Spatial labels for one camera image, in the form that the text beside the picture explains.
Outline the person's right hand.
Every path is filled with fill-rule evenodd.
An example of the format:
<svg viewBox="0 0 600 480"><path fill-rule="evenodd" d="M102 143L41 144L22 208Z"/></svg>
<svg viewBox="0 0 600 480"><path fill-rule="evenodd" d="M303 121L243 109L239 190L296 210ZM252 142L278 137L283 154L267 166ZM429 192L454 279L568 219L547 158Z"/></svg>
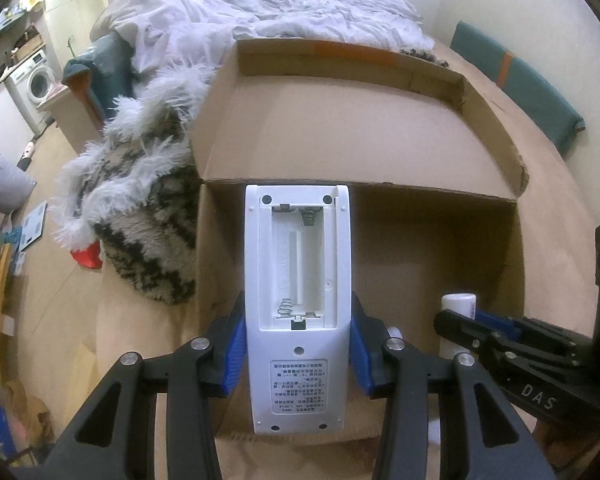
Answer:
<svg viewBox="0 0 600 480"><path fill-rule="evenodd" d="M533 437L557 479L591 479L600 455L600 431L577 432L536 421Z"/></svg>

